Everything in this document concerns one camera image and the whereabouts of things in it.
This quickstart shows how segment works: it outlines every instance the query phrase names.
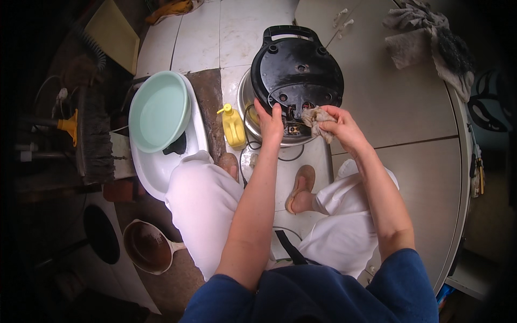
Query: yellow pump bottle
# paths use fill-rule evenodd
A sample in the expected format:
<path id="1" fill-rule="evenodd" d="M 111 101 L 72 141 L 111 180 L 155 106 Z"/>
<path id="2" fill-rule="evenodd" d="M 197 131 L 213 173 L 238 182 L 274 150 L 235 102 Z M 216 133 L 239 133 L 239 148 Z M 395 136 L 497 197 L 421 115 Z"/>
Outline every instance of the yellow pump bottle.
<path id="1" fill-rule="evenodd" d="M 217 113 L 223 112 L 223 129 L 228 144 L 233 148 L 243 149 L 246 143 L 244 134 L 244 124 L 237 111 L 232 109 L 232 105 L 227 103 Z"/>

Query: flip-flop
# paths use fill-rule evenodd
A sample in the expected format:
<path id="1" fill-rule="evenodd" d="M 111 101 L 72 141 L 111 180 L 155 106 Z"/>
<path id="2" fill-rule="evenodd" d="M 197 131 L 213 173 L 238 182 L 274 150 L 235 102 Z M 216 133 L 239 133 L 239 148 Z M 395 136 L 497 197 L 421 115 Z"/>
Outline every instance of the flip-flop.
<path id="1" fill-rule="evenodd" d="M 299 185 L 299 179 L 300 177 L 305 178 L 305 188 L 301 189 L 298 187 Z M 311 165 L 303 165 L 300 167 L 298 172 L 296 173 L 296 177 L 294 179 L 294 188 L 287 200 L 285 201 L 285 209 L 289 213 L 293 213 L 293 210 L 291 208 L 291 205 L 293 204 L 294 198 L 296 194 L 302 192 L 302 191 L 308 191 L 309 193 L 312 192 L 312 189 L 314 188 L 314 182 L 316 180 L 316 171 Z"/>
<path id="2" fill-rule="evenodd" d="M 237 157 L 235 157 L 234 154 L 230 152 L 225 152 L 224 154 L 222 154 L 221 158 L 219 158 L 219 161 L 217 162 L 217 166 L 224 169 L 230 176 L 232 176 L 232 174 L 230 173 L 232 166 L 235 166 L 237 169 L 237 173 L 235 175 L 236 177 L 232 178 L 235 179 L 237 183 L 239 183 L 239 164 L 237 163 Z"/>

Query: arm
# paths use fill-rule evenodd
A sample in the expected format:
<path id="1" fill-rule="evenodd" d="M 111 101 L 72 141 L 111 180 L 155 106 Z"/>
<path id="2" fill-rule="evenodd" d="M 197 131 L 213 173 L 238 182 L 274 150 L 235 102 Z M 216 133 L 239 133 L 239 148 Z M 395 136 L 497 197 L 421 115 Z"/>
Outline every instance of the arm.
<path id="1" fill-rule="evenodd" d="M 377 230 L 381 260 L 397 250 L 414 249 L 413 225 L 404 200 L 377 153 L 348 111 L 331 105 L 322 106 L 322 109 L 338 122 L 320 122 L 320 128 L 332 132 L 357 163 Z"/>
<path id="2" fill-rule="evenodd" d="M 278 152 L 284 131 L 279 104 L 273 106 L 270 116 L 255 99 L 255 110 L 260 119 L 262 148 L 237 205 L 216 270 L 216 274 L 230 276 L 248 290 L 256 289 L 269 259 Z"/>

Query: person's left hand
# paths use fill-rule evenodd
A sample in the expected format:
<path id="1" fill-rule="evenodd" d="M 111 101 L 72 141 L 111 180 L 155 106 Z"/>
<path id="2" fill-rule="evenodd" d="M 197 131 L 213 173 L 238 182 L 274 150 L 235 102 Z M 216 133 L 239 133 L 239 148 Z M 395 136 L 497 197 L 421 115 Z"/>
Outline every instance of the person's left hand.
<path id="1" fill-rule="evenodd" d="M 262 134 L 262 146 L 279 148 L 284 137 L 284 124 L 282 122 L 282 108 L 280 104 L 275 103 L 273 105 L 272 116 L 264 110 L 257 98 L 255 98 L 254 104 Z"/>

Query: gray cloth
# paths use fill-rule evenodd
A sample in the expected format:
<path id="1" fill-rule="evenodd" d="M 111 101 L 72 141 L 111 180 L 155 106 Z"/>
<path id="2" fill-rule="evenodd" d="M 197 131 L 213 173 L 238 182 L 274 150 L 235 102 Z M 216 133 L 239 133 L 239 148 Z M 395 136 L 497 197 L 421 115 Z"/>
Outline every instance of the gray cloth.
<path id="1" fill-rule="evenodd" d="M 387 50 L 398 69 L 421 63 L 433 58 L 438 76 L 451 84 L 463 102 L 470 99 L 470 87 L 474 82 L 472 65 L 466 67 L 467 72 L 454 71 L 442 57 L 439 47 L 438 28 L 449 28 L 449 21 L 441 13 L 432 13 L 429 4 L 415 0 L 403 0 L 402 9 L 391 9 L 383 20 L 389 29 L 415 29 L 413 31 L 386 37 Z M 470 64 L 472 57 L 453 57 Z"/>
<path id="2" fill-rule="evenodd" d="M 311 137 L 316 138 L 317 136 L 322 136 L 327 144 L 330 144 L 332 139 L 334 139 L 334 135 L 331 132 L 320 129 L 318 121 L 337 122 L 337 120 L 319 106 L 303 111 L 301 113 L 301 120 L 307 127 L 311 128 Z"/>

